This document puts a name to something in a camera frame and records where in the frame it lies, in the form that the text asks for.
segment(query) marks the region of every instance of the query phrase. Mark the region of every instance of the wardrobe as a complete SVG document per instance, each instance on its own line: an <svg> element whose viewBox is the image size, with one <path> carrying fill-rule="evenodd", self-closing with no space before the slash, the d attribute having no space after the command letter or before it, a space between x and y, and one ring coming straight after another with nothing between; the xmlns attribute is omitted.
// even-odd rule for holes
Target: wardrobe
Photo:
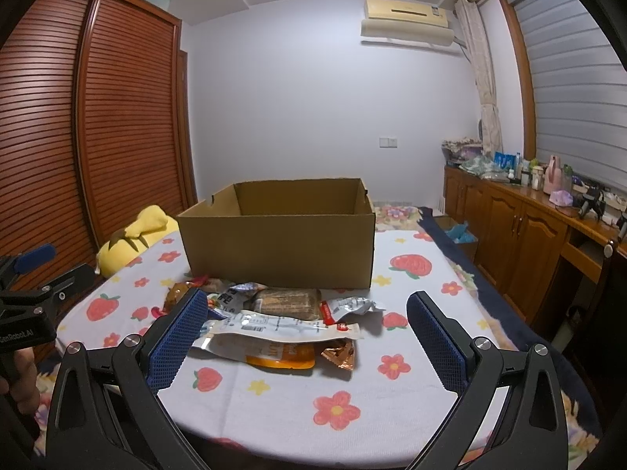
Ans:
<svg viewBox="0 0 627 470"><path fill-rule="evenodd" d="M95 265L147 205L196 202L180 33L144 0L37 0L0 50L0 254L57 251L16 288Z"/></svg>

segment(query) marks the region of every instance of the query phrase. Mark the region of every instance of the air conditioner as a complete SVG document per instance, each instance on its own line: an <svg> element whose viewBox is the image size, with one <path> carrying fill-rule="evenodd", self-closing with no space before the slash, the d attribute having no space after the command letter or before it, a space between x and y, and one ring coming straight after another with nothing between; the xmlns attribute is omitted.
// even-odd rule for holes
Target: air conditioner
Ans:
<svg viewBox="0 0 627 470"><path fill-rule="evenodd" d="M451 45L455 33L446 10L397 0L366 0L361 36Z"/></svg>

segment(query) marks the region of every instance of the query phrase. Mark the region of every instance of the cardboard box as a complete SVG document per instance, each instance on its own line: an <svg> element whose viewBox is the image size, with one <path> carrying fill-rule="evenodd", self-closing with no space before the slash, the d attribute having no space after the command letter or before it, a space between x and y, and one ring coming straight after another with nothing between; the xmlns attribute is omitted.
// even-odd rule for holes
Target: cardboard box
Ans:
<svg viewBox="0 0 627 470"><path fill-rule="evenodd" d="M360 179L236 183L177 221L195 276L370 288L375 214Z"/></svg>
<svg viewBox="0 0 627 470"><path fill-rule="evenodd" d="M450 230L453 226L457 224L457 221L455 219L447 215L440 215L438 217L434 217L434 219L435 219L436 224L440 226L441 229L443 229L444 231ZM479 240L477 239L476 236L473 235L473 237L475 239L474 242L467 242L465 244L457 244L457 245L460 246L460 248L462 248L462 251L464 252L464 254L466 254L466 256L468 256L470 260L474 263L475 254L477 253L477 248L479 247Z"/></svg>

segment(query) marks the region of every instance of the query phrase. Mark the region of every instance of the screw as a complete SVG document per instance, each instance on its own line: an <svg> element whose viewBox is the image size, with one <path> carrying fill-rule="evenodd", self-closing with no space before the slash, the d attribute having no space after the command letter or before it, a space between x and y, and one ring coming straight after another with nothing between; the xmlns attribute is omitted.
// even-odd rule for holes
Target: screw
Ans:
<svg viewBox="0 0 627 470"><path fill-rule="evenodd" d="M475 340L475 344L477 345L477 348L481 348L482 350L490 350L490 347L492 346L490 340L486 338L477 338Z"/></svg>
<svg viewBox="0 0 627 470"><path fill-rule="evenodd" d="M136 347L139 342L142 340L142 336L139 334L131 334L130 336L126 336L124 338L124 346L125 347Z"/></svg>
<svg viewBox="0 0 627 470"><path fill-rule="evenodd" d="M540 343L535 345L534 350L535 350L535 353L541 356L545 356L547 353L549 353L549 350L547 349L547 347L545 347L544 345L541 345Z"/></svg>
<svg viewBox="0 0 627 470"><path fill-rule="evenodd" d="M68 353L78 353L80 350L80 343L78 341L70 343L67 348Z"/></svg>

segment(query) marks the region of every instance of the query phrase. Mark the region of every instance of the human hand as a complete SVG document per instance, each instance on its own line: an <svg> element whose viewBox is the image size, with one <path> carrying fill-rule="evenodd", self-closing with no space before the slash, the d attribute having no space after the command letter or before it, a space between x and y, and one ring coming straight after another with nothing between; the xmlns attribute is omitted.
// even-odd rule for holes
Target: human hand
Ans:
<svg viewBox="0 0 627 470"><path fill-rule="evenodd" d="M18 410L24 415L33 415L39 408L40 397L37 389L37 367L32 348L24 348L13 354L15 367L20 374L20 379L9 389L9 384L4 378L0 378L0 394L8 394L18 404Z"/></svg>

